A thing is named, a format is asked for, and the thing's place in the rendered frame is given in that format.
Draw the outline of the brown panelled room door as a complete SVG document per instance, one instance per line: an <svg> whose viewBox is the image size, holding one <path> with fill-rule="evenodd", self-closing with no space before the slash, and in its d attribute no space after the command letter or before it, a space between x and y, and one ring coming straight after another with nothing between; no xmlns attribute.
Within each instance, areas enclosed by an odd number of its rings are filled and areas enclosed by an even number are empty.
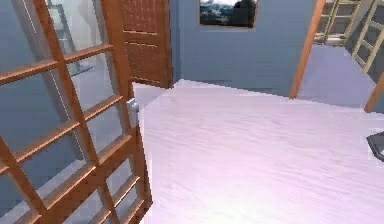
<svg viewBox="0 0 384 224"><path fill-rule="evenodd" d="M120 0L133 82L173 86L169 0Z"/></svg>

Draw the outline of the brown glazed room door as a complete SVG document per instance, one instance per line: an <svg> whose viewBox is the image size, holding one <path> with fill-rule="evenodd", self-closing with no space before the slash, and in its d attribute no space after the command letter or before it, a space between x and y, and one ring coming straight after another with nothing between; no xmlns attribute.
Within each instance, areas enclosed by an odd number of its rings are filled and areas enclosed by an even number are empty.
<svg viewBox="0 0 384 224"><path fill-rule="evenodd" d="M143 224L118 0L0 0L0 224Z"/></svg>

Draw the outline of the dark grey object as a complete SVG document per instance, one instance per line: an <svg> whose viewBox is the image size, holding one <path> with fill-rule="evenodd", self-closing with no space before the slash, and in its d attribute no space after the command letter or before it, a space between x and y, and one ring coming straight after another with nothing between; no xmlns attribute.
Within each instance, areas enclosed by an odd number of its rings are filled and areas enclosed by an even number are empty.
<svg viewBox="0 0 384 224"><path fill-rule="evenodd" d="M384 162L384 131L368 136L367 142L373 155Z"/></svg>

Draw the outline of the pale wooden ladder shelf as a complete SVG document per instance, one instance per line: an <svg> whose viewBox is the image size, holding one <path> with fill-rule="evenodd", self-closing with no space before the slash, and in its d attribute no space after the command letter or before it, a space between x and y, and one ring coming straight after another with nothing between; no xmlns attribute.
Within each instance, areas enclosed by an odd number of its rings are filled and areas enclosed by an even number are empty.
<svg viewBox="0 0 384 224"><path fill-rule="evenodd" d="M364 73L384 71L384 0L326 0L314 43L345 47Z"/></svg>

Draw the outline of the dark framed wall picture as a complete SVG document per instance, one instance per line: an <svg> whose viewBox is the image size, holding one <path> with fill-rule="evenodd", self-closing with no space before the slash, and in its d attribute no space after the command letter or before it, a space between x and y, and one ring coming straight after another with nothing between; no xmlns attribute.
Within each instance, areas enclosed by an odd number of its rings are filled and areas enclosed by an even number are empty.
<svg viewBox="0 0 384 224"><path fill-rule="evenodd" d="M253 28L258 0L199 0L201 25Z"/></svg>

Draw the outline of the brown door frame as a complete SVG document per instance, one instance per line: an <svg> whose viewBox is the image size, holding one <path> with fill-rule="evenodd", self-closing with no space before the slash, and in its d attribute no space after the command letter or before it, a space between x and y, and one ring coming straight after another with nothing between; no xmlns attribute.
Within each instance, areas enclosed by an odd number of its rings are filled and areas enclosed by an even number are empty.
<svg viewBox="0 0 384 224"><path fill-rule="evenodd" d="M361 34L359 36L359 39L356 43L356 46L352 52L352 58L356 59L357 61L360 61L364 67L363 71L367 72L369 68L371 67L371 64L373 62L374 57L376 56L382 42L384 41L384 25L377 23L372 20L372 17L377 9L378 4L381 2L381 0L374 0L369 6L369 15L367 16L366 22L364 24L364 27L361 31ZM313 11L313 15L311 17L310 25L308 28L308 32L304 41L304 46L301 52L301 57L299 60L299 63L297 65L297 70L295 74L295 78L293 80L291 90L290 90L290 99L295 99L298 95L298 92L300 90L300 86L302 83L302 79L304 77L304 73L306 70L306 66L308 63L308 59L312 50L312 45L314 43L314 39L316 36L316 32L320 23L321 18L323 17L322 11L326 4L326 0L316 0L316 5ZM373 26L375 29L379 29L381 31L380 35L377 38L377 41L374 46L371 46L368 42L364 40L365 34L368 30L369 26ZM367 49L371 51L371 54L366 62L362 61L358 55L357 52L360 49L361 45L364 45ZM382 95L384 94L384 72L381 74L380 79L378 83L376 84L374 90L372 91L365 107L364 111L366 113L372 112Z"/></svg>

